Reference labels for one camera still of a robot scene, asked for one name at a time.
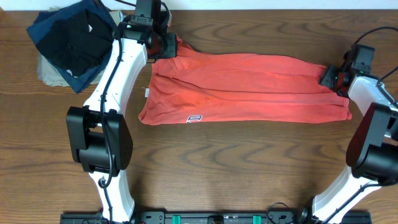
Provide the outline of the red printed t-shirt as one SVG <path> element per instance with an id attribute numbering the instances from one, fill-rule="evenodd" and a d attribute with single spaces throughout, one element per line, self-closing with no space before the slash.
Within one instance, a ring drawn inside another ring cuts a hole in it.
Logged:
<path id="1" fill-rule="evenodd" d="M 139 114 L 144 124 L 328 123 L 352 117 L 347 98 L 319 85 L 323 65 L 284 55 L 208 54 L 177 43 L 176 57 L 152 65 Z"/>

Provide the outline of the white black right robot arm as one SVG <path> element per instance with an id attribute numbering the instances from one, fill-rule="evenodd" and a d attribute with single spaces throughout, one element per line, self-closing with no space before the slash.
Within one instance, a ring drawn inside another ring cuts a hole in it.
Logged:
<path id="1" fill-rule="evenodd" d="M 342 173 L 296 217 L 297 223 L 341 223 L 370 193 L 397 184 L 397 102 L 365 69 L 328 66 L 319 84 L 353 101 L 363 114 L 346 151 Z"/>

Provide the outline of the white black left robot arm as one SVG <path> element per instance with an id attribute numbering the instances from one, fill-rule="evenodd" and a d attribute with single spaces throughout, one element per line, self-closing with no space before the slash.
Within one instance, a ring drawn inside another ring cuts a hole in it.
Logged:
<path id="1" fill-rule="evenodd" d="M 149 60 L 173 58 L 177 38 L 163 24 L 120 22 L 111 57 L 98 86 L 82 107 L 70 107 L 66 122 L 72 158 L 93 179 L 103 204 L 96 214 L 64 214 L 60 223 L 131 223 L 135 201 L 126 169 L 133 141 L 124 118 L 138 74 Z"/>

